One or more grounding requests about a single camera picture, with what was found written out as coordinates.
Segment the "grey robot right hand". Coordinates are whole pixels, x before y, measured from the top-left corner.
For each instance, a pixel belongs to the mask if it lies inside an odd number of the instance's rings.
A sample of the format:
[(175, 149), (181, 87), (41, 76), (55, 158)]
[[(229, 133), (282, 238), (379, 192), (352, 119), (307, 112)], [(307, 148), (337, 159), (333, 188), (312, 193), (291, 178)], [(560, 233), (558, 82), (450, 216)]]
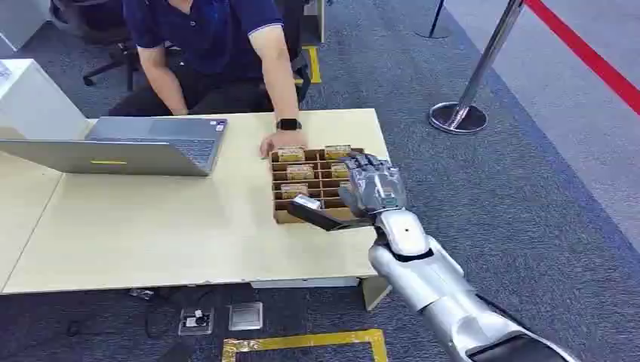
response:
[(338, 189), (343, 203), (358, 218), (406, 207), (407, 195), (399, 169), (388, 160), (361, 152), (340, 158), (349, 174), (349, 187)]

